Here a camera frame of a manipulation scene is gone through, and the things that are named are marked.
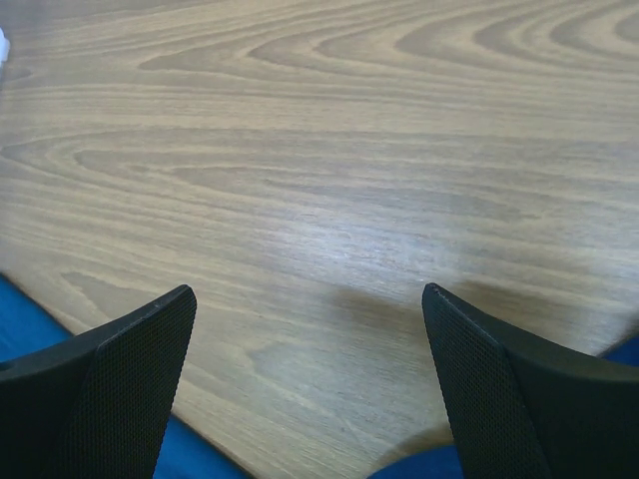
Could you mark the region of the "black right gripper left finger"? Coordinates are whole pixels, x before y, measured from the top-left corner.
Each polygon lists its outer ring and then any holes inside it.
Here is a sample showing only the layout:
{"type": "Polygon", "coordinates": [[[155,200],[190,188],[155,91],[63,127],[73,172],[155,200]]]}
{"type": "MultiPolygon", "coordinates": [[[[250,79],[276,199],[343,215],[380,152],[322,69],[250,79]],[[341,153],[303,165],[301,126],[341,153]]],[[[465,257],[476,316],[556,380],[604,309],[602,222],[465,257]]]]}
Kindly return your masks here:
{"type": "Polygon", "coordinates": [[[183,284],[2,362],[2,477],[152,477],[196,310],[194,291],[183,284]]]}

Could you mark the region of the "white folded t-shirt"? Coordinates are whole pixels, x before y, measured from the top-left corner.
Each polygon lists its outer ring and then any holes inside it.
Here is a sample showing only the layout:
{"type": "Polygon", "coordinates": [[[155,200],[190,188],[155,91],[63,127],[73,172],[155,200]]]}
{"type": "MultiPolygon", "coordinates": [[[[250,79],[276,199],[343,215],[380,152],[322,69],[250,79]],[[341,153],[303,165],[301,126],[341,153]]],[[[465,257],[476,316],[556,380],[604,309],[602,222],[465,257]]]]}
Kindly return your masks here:
{"type": "Polygon", "coordinates": [[[0,66],[3,66],[7,61],[10,52],[10,42],[4,34],[4,31],[0,29],[0,66]]]}

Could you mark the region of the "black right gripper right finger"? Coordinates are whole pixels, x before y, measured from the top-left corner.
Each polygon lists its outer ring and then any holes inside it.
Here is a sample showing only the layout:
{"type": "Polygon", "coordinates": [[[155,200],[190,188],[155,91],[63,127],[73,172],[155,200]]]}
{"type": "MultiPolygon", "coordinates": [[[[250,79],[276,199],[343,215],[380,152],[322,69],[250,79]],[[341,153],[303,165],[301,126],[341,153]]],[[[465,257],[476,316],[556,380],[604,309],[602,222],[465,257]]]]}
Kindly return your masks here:
{"type": "Polygon", "coordinates": [[[464,477],[637,477],[637,366],[544,339],[435,283],[422,310],[464,477]]]}

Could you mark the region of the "blue t-shirt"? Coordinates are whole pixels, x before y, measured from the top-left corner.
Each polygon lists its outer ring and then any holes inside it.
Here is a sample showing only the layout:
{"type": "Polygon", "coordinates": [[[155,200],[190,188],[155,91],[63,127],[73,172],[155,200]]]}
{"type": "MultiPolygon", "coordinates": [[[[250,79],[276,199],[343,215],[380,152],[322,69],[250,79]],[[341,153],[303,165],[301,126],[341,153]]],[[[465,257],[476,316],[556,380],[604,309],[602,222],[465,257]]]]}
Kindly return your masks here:
{"type": "MultiPolygon", "coordinates": [[[[13,359],[71,337],[42,306],[8,278],[1,278],[1,358],[13,359]]],[[[247,478],[222,452],[193,429],[173,417],[169,420],[156,478],[247,478]]],[[[454,446],[412,454],[375,471],[373,478],[461,478],[454,446]]]]}

